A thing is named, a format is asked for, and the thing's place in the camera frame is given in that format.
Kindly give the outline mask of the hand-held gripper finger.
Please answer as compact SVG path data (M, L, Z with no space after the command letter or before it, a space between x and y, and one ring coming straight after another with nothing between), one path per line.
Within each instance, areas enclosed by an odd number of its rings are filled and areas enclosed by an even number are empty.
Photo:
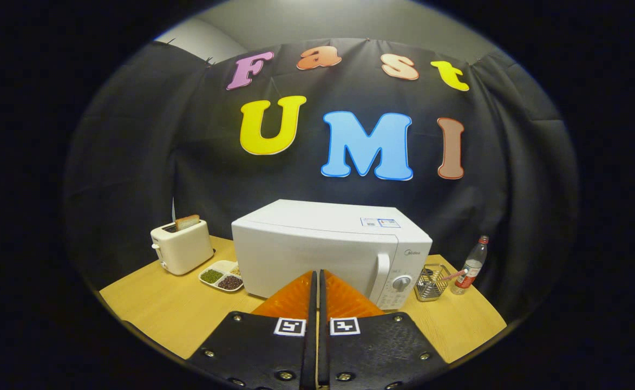
M329 389L414 389L448 363L406 313L336 316L335 281L319 272L319 384Z
M318 274L293 281L307 297L302 316L231 311L186 360L230 389L315 389Z

